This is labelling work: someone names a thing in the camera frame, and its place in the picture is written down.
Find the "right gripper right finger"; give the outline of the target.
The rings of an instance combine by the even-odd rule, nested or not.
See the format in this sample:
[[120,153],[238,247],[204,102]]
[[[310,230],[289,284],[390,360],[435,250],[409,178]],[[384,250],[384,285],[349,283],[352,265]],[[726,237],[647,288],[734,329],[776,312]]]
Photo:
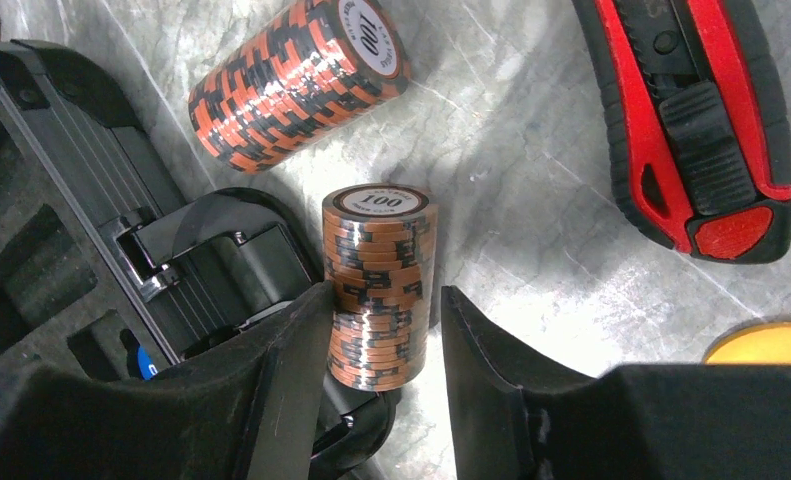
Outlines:
[[624,364],[592,378],[441,290],[461,479],[791,479],[791,366]]

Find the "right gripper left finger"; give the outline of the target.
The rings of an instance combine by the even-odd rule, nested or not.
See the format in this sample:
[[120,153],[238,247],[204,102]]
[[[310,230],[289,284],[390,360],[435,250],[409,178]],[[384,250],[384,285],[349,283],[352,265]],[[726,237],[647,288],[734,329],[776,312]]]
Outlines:
[[304,479],[333,287],[148,381],[0,364],[0,479]]

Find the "blue dealer button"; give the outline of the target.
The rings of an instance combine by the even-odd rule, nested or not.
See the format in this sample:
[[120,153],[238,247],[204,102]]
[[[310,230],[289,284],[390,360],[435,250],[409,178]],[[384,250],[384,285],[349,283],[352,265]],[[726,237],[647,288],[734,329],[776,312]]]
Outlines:
[[142,346],[136,349],[135,359],[138,376],[141,379],[150,380],[158,373],[155,363]]

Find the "brown poker chip stack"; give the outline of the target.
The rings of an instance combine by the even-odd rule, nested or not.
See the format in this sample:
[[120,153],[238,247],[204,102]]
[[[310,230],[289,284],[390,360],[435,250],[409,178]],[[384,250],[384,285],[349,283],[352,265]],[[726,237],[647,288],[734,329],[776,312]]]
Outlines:
[[412,186],[356,185],[322,202],[334,287],[328,368],[361,391],[396,390],[425,365],[439,208]]
[[295,1],[190,92],[205,150],[265,172],[410,84],[404,45],[377,1]]

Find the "black foam-lined poker case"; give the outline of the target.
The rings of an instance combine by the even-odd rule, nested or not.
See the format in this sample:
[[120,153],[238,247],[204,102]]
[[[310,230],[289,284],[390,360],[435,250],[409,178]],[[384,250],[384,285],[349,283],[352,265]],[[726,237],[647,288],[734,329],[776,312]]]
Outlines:
[[[148,381],[139,346],[158,375],[322,282],[277,198],[233,187],[185,199],[103,68],[58,44],[0,42],[1,365]],[[304,479],[380,478],[398,400],[325,370]]]

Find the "orange small blind button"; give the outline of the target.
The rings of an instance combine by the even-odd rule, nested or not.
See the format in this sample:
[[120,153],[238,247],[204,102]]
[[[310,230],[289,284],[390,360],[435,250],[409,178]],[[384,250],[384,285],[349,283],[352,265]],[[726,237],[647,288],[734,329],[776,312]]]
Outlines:
[[703,357],[715,365],[791,365],[791,321],[741,327],[716,340]]

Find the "red black utility knife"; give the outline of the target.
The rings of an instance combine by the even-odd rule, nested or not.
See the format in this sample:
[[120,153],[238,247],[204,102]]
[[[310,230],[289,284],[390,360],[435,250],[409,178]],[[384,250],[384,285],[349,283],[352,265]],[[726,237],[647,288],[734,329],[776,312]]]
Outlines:
[[611,191],[649,240],[768,264],[791,243],[791,131],[750,1],[578,1]]

